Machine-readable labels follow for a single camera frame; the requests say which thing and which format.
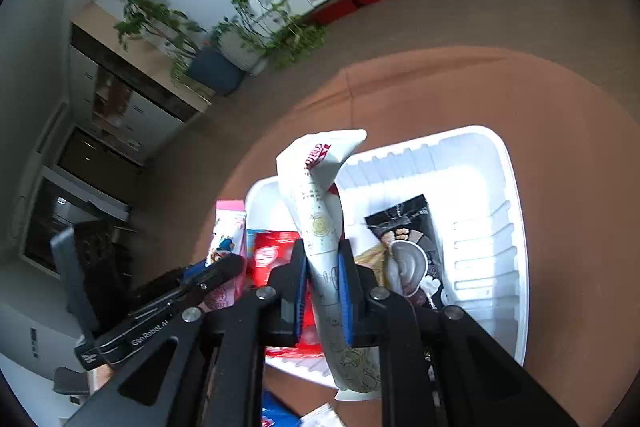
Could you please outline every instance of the red wrapper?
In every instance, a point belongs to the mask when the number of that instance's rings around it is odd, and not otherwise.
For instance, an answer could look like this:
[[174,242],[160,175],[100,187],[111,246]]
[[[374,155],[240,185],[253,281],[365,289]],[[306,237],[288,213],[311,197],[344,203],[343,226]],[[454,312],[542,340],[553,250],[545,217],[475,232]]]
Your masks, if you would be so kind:
[[[271,270],[287,264],[291,260],[293,244],[300,236],[298,232],[257,232],[255,234],[254,257],[252,258],[252,277],[256,286],[265,286]],[[316,331],[314,312],[311,307],[311,293],[307,287],[305,293],[305,314],[302,319],[302,334],[296,347],[267,347],[270,357],[321,357],[322,347]]]

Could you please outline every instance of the green plant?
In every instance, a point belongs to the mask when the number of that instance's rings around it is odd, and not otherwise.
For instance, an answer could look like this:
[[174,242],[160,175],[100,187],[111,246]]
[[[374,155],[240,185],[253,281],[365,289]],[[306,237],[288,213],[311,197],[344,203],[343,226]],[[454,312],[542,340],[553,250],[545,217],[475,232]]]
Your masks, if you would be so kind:
[[163,38],[172,45],[172,78],[180,81],[189,63],[200,51],[193,35],[205,31],[183,12],[172,10],[162,0],[120,0],[124,19],[114,25],[118,42],[126,50],[127,41],[143,38],[143,33]]
[[236,15],[225,17],[213,28],[214,42],[233,31],[242,40],[243,48],[260,57],[274,55],[277,66],[297,62],[324,44],[324,28],[291,15],[286,1],[231,0],[231,4]]

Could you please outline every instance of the metal screw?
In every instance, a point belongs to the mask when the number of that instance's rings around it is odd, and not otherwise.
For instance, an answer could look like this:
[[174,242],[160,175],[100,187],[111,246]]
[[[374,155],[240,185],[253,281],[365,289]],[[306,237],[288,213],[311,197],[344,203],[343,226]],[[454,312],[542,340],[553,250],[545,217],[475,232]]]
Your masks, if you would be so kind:
[[276,296],[276,288],[274,288],[273,286],[260,286],[255,291],[255,296],[261,301],[271,299],[272,297]]
[[460,306],[447,306],[443,311],[445,316],[452,321],[458,321],[465,316],[465,312]]
[[185,322],[195,322],[202,315],[200,308],[187,308],[182,312],[182,320]]
[[376,286],[375,288],[370,289],[369,295],[374,301],[383,301],[385,300],[391,293],[384,286]]

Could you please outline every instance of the pink snack package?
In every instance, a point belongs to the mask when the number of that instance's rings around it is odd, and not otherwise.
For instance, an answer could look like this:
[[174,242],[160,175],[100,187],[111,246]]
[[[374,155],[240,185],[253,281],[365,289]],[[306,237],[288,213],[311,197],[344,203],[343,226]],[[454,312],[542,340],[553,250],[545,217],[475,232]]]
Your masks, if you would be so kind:
[[205,264],[209,266],[225,255],[239,255],[244,259],[244,268],[240,275],[207,294],[203,304],[210,311],[231,306],[244,290],[246,273],[245,225],[244,201],[218,201],[216,203],[216,223],[213,227]]

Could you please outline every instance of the white tray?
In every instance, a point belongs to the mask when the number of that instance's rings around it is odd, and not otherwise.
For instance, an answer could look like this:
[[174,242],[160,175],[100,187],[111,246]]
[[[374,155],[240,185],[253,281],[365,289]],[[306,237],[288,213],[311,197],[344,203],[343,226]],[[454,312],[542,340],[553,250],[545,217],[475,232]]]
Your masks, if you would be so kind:
[[[520,364],[529,324],[524,224],[507,149],[470,126],[351,156],[336,178],[354,255],[377,243],[364,217],[425,195],[444,257],[444,286]],[[276,176],[246,197],[248,229],[295,230]],[[323,359],[267,358],[287,373],[334,387]]]

